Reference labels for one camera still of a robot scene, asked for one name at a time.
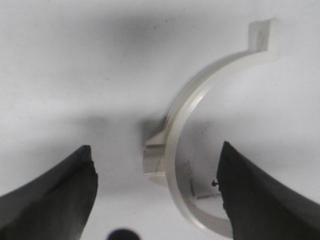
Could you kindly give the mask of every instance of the white surface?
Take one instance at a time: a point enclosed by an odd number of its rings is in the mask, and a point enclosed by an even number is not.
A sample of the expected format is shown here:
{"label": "white surface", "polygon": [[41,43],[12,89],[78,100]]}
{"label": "white surface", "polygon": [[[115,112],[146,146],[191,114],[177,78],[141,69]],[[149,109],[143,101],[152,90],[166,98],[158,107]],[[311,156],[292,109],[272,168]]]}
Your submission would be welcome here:
{"label": "white surface", "polygon": [[[220,111],[212,117],[224,125],[219,131],[235,127],[226,134],[241,152],[268,158],[259,158],[264,169],[317,200],[319,165],[307,166],[319,163],[320,153],[319,12],[314,0],[1,1],[0,194],[90,144],[99,190],[83,240],[104,240],[119,227],[144,240],[224,239],[187,223],[169,191],[143,176],[143,142],[198,71],[246,49],[250,22],[277,17],[280,60],[239,73],[212,93],[222,104],[212,106]],[[248,124],[270,135],[238,139]],[[215,147],[207,146],[217,154],[221,145]],[[271,154],[274,148],[286,155]]]}

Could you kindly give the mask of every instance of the black object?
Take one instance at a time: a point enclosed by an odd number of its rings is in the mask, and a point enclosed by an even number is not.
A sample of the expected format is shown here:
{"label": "black object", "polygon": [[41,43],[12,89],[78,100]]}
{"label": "black object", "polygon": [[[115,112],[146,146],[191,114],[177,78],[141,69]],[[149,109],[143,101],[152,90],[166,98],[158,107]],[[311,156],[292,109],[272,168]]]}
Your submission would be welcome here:
{"label": "black object", "polygon": [[139,236],[128,229],[118,229],[113,231],[107,240],[140,240]]}
{"label": "black object", "polygon": [[98,175],[91,148],[0,197],[1,240],[78,240],[96,199]]}
{"label": "black object", "polygon": [[320,205],[269,176],[228,142],[217,179],[234,240],[320,240]]}

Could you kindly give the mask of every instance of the white background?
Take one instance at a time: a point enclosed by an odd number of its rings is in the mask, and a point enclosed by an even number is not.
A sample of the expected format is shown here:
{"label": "white background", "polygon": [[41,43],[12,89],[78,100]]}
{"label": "white background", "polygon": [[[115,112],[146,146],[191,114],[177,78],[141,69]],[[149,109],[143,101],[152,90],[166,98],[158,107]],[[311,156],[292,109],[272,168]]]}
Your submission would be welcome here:
{"label": "white background", "polygon": [[212,91],[182,140],[195,148],[203,125],[191,126],[208,121],[209,156],[229,140],[320,202],[317,0],[2,0],[0,195],[89,144],[99,189],[83,240],[120,227],[143,240],[224,239],[186,222],[169,191],[143,176],[143,142],[195,74],[246,50],[248,24],[274,17],[279,60]]}

